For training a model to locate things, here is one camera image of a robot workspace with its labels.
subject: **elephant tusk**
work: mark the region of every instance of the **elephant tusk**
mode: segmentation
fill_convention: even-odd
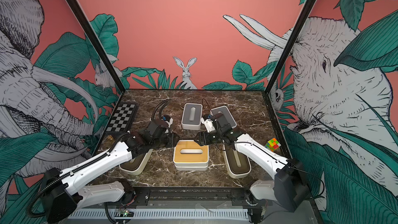
[[[71,89],[71,90],[77,92],[78,94],[80,94],[81,96],[83,96],[92,106],[94,113],[95,113],[96,122],[97,122],[97,118],[98,118],[97,105],[96,105],[95,101],[93,100],[93,98],[91,97],[91,95],[89,93],[87,93],[87,91],[84,90],[82,87],[80,87],[76,83],[68,80],[65,77],[62,77],[60,75],[57,75],[55,73],[49,72],[47,70],[44,70],[44,69],[42,69],[40,67],[36,67],[36,66],[33,66],[32,77],[33,77],[33,79],[35,79],[38,82],[51,82],[56,85]]]
[[[40,152],[38,152],[35,155],[35,157],[40,160],[47,161],[47,162],[59,162],[59,161],[66,161],[66,160],[78,157],[85,150],[86,150],[86,148],[82,148],[75,152],[65,153],[65,152],[57,152],[57,151],[54,151],[54,150],[51,150],[51,149],[45,147]]]

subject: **elephant illustration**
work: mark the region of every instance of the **elephant illustration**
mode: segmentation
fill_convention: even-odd
[[[91,157],[79,136],[92,135],[94,124],[72,116],[47,83],[74,90],[91,104],[95,119],[98,116],[94,100],[82,87],[32,65],[43,22],[39,0],[0,0],[0,138],[17,138],[45,127],[58,139],[15,173],[21,177],[70,167]],[[0,216],[12,177],[0,187]]]

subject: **marble tabletop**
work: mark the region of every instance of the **marble tabletop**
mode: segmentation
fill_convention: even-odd
[[[191,90],[128,90],[122,101],[137,102],[138,111],[131,131],[146,128],[156,105],[164,99],[170,100],[163,110],[173,118],[172,130],[181,140],[191,140],[197,131],[184,130],[181,117],[186,103],[202,103],[206,98],[211,108],[227,106],[238,127],[244,129],[257,142],[265,145],[275,137],[262,93],[260,91],[191,91]],[[208,110],[203,106],[203,113]],[[103,141],[97,150],[100,153],[111,146]],[[231,178],[225,167],[222,151],[209,147],[209,167],[206,171],[177,171],[173,163],[173,148],[154,150],[144,171],[137,176],[129,175],[115,167],[92,183],[104,184],[126,178],[132,186],[147,187],[244,187],[253,179],[271,180],[271,177],[255,162],[250,161],[251,172],[244,178]]]

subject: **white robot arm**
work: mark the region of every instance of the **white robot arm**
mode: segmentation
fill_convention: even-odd
[[[222,140],[233,144],[238,152],[251,158],[274,179],[255,182],[250,187],[253,200],[277,200],[287,210],[294,211],[309,193],[305,177],[293,168],[300,167],[300,163],[292,163],[269,151],[243,130],[232,129],[222,114],[216,117],[216,120],[211,121],[218,128],[207,122],[208,131],[199,132],[194,140],[200,145],[217,144]],[[168,132],[171,123],[170,117],[152,120],[146,130],[118,137],[108,150],[81,164],[62,171],[56,168],[48,170],[44,174],[41,191],[27,208],[27,215],[33,218],[46,216],[48,223],[55,223],[76,209],[93,204],[115,201],[121,201],[124,205],[131,204],[135,192],[127,180],[93,186],[87,186],[87,183],[111,168],[147,153],[149,149],[175,147],[179,136]],[[38,198],[43,204],[43,213],[32,212],[32,206]]]

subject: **checkered board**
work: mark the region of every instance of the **checkered board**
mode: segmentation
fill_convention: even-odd
[[[137,103],[120,102],[117,104],[105,131],[113,133],[127,132],[131,128],[137,109]]]

